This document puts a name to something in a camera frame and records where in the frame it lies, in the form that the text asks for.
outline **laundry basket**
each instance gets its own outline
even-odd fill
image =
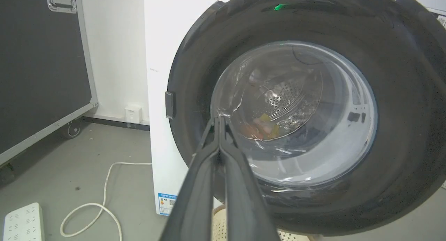
[[[277,230],[282,241],[314,241],[311,236],[302,236]],[[226,208],[224,205],[215,208],[212,218],[212,241],[226,241]]]

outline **white appliance body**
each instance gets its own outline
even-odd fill
[[[166,117],[165,93],[170,68],[188,30],[216,1],[145,0],[148,98],[157,214],[169,215],[188,171],[172,136],[169,119]],[[445,0],[418,1],[430,11],[446,16]]]

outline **washing machine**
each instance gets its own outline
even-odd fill
[[[156,212],[221,115],[282,230],[363,232],[423,203],[446,179],[446,5],[418,1],[145,0]],[[223,171],[214,188],[224,203]]]

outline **caster wheel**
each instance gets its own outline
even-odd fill
[[[60,131],[64,138],[75,138],[81,133],[81,121],[79,119],[72,120],[71,122],[60,128]]]
[[[8,163],[0,168],[0,185],[10,184],[14,179],[14,168],[12,165]]]

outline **wall outlet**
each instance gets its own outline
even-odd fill
[[[39,203],[32,203],[6,215],[3,241],[45,241]]]
[[[127,106],[125,108],[125,120],[127,123],[139,124],[142,120],[141,106]]]

